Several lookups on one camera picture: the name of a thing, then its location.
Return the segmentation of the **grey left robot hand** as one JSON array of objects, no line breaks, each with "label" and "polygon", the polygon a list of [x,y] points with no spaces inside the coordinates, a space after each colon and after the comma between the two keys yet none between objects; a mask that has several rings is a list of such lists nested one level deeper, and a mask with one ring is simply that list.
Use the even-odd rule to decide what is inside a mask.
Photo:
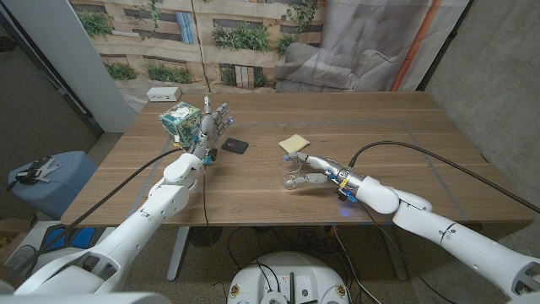
[{"label": "grey left robot hand", "polygon": [[215,160],[220,136],[233,122],[229,114],[230,109],[227,103],[222,104],[214,111],[209,96],[204,96],[201,127],[197,131],[197,141],[190,149],[190,153],[203,163],[206,163],[207,159]]}]

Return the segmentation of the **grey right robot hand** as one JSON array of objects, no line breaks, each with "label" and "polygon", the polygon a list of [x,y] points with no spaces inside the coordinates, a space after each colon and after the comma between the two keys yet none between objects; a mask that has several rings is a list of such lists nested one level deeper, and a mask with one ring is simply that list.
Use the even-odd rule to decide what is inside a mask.
[{"label": "grey right robot hand", "polygon": [[[317,172],[300,176],[302,165],[308,165]],[[332,181],[337,184],[336,194],[342,201],[350,200],[353,203],[359,201],[356,198],[356,191],[365,178],[334,160],[293,152],[282,157],[279,167],[283,171],[281,185],[284,189],[293,190],[304,183],[323,184]]]}]

